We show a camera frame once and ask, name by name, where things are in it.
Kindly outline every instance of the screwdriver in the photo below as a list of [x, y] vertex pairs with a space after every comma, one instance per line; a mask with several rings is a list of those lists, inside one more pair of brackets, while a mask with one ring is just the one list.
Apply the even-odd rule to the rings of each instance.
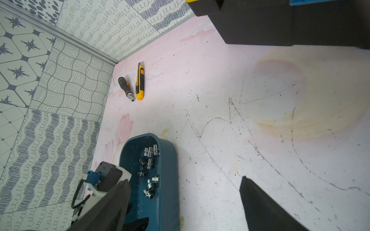
[[118, 78], [118, 83], [120, 84], [120, 87], [125, 91], [127, 98], [129, 98], [132, 102], [134, 101], [134, 94], [130, 90], [130, 86], [128, 85], [128, 81], [123, 78]]
[[138, 73], [136, 77], [136, 98], [142, 100], [144, 98], [144, 67], [141, 62], [138, 64]]

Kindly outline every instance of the blue plastic container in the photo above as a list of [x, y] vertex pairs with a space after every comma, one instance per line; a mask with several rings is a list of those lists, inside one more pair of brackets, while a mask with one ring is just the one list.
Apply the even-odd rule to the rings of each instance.
[[[154, 156], [154, 166], [148, 170], [140, 166], [139, 159], [147, 159], [144, 157], [144, 148], [155, 144], [158, 144], [160, 155]], [[130, 203], [134, 206], [126, 216], [125, 223], [149, 217], [147, 231], [179, 230], [179, 183], [174, 145], [152, 133], [133, 137], [123, 146], [119, 166], [132, 174]], [[137, 172], [143, 169], [148, 176], [140, 178]], [[149, 199], [143, 195], [143, 190], [147, 188], [147, 180], [154, 175], [159, 175], [159, 184], [155, 184], [154, 198]]]

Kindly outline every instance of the yellow utility knife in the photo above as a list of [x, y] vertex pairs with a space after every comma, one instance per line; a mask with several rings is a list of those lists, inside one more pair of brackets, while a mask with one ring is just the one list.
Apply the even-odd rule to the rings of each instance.
[[144, 98], [144, 67], [141, 62], [138, 64], [138, 74], [136, 77], [136, 98], [142, 100]]

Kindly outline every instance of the blue connector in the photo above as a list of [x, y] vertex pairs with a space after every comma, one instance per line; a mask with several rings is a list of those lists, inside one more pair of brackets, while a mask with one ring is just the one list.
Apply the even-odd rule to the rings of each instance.
[[101, 177], [101, 172], [94, 172], [94, 171], [88, 171], [87, 172], [87, 180], [85, 180], [86, 183], [90, 183], [92, 185], [96, 185]]
[[309, 4], [309, 3], [318, 3], [321, 1], [334, 1], [334, 0], [290, 0], [291, 6]]

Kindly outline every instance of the patterned wallpaper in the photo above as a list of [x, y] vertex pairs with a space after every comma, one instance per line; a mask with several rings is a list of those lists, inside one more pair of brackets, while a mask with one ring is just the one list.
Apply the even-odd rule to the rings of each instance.
[[0, 10], [0, 230], [69, 227], [112, 72]]
[[192, 14], [185, 0], [10, 0], [120, 61]]

